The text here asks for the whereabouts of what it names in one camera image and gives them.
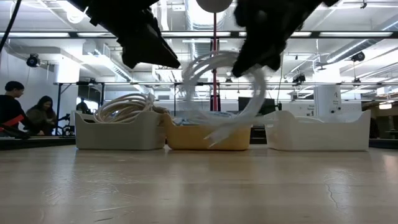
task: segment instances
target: long hair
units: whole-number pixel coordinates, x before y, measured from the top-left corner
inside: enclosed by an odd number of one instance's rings
[[[53,101],[52,101],[51,97],[49,97],[49,96],[41,97],[39,102],[37,102],[37,104],[34,105],[31,109],[43,110],[43,105],[46,102],[51,102],[51,107],[45,112],[47,114],[47,117],[51,118],[54,115],[54,110],[52,109]]]

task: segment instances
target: person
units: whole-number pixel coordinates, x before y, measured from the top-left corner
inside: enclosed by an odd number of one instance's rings
[[[371,118],[371,127],[369,132],[370,139],[377,139],[380,137],[379,126],[377,125],[377,121],[374,118]]]
[[[52,109],[52,104],[51,97],[43,96],[35,106],[26,111],[26,116],[46,136],[52,135],[57,123],[57,115]]]
[[[21,104],[16,98],[24,94],[25,87],[17,81],[10,81],[4,87],[6,94],[0,95],[0,123],[18,129],[21,122],[25,127],[37,135],[44,133],[36,127],[26,116]]]
[[[80,103],[76,105],[76,110],[81,111],[83,114],[92,114],[87,104],[85,103],[84,98],[80,99]]]

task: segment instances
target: desk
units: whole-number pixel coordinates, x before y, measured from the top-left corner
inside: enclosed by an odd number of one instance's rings
[[[389,133],[394,139],[398,139],[398,131],[386,131]]]
[[[0,151],[2,224],[382,223],[398,152]]]
[[[30,139],[0,138],[0,151],[49,146],[70,146],[76,144],[75,138],[60,136],[32,136]]]

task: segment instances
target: man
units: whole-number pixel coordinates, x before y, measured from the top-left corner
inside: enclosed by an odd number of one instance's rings
[[[80,103],[76,105],[76,110],[81,111],[83,114],[93,114],[85,103],[84,98],[80,98]]]
[[[0,95],[0,123],[18,129],[18,124],[21,122],[25,127],[37,135],[44,135],[41,130],[38,130],[29,118],[25,115],[21,104],[16,98],[24,94],[25,87],[22,83],[11,81],[6,84],[6,94]]]
[[[371,118],[371,127],[369,132],[370,139],[380,138],[379,126],[377,125],[377,121],[374,118]]]

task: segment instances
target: red pole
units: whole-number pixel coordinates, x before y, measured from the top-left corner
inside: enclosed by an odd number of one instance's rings
[[[213,29],[213,50],[217,50],[217,13],[214,13],[214,29]],[[213,111],[217,110],[217,69],[213,70]]]

